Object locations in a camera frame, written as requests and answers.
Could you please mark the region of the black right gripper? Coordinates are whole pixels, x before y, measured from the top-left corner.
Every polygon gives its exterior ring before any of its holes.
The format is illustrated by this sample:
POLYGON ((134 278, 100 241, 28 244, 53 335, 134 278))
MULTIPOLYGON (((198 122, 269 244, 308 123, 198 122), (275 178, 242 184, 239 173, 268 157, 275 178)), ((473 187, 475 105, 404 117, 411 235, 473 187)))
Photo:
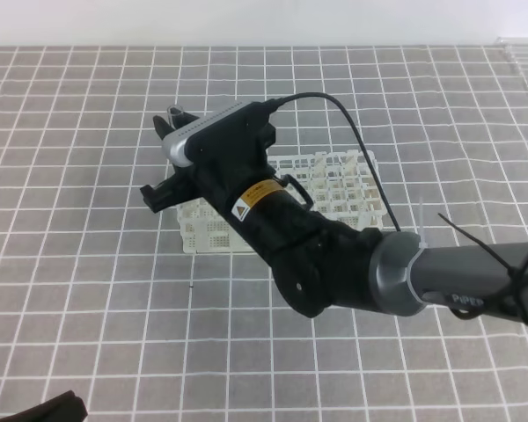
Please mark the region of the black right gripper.
MULTIPOLYGON (((200 119, 191 113, 182 114, 184 126, 200 119)), ((153 127, 163 141, 176 130, 173 118, 155 115, 153 127)), ((233 203, 248 188, 264 179, 272 179, 274 172, 268 164, 268 147, 275 143, 276 130, 267 123, 254 135, 234 135, 230 143, 211 143, 217 146, 215 158, 188 168, 174 169, 174 174, 156 186, 140 188, 143 201, 158 213, 170 206, 204 198, 219 214, 230 214, 233 203)))

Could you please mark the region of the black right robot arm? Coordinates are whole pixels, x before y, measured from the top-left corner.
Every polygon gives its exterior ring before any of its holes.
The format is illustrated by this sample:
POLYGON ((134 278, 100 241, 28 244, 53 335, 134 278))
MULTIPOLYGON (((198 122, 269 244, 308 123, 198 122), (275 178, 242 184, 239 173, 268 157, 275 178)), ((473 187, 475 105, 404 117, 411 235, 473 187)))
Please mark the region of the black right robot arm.
POLYGON ((205 199, 271 268, 283 299, 316 317, 330 306, 410 317, 429 304, 471 320, 528 325, 528 243, 424 248, 412 232, 351 229, 298 202, 268 164, 275 128, 231 118, 202 137, 209 158, 142 190, 159 212, 205 199))

